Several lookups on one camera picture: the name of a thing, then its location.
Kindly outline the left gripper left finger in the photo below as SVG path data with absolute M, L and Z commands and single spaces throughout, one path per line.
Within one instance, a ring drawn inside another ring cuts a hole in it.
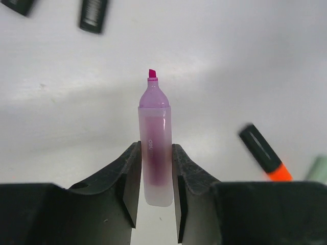
M 1 185 L 1 244 L 130 244 L 141 183 L 141 144 L 68 189 Z

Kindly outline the black highlighter green cap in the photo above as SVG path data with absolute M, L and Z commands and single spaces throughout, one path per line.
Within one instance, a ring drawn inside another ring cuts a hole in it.
M 35 2 L 36 0 L 1 0 L 1 4 L 22 16 L 30 14 Z

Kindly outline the black highlighter orange cap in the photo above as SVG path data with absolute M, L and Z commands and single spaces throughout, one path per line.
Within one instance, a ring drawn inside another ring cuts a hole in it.
M 290 172 L 254 124 L 246 124 L 238 136 L 271 181 L 292 181 Z

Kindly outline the pastel green highlighter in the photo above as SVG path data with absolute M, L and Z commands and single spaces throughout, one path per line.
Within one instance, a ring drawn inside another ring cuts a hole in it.
M 326 155 L 317 156 L 305 180 L 326 184 Z

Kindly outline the pastel purple highlighter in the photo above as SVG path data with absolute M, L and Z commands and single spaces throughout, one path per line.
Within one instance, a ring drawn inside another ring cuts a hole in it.
M 152 69 L 139 101 L 138 119 L 146 202 L 168 207 L 173 202 L 171 106 Z

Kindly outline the black highlighter blue cap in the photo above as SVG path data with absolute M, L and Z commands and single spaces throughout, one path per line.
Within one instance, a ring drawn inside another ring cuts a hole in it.
M 103 33 L 109 0 L 83 0 L 79 18 L 79 28 L 94 34 Z

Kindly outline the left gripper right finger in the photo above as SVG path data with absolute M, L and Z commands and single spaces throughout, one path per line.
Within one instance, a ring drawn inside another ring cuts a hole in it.
M 326 244 L 326 186 L 220 182 L 172 146 L 180 244 Z

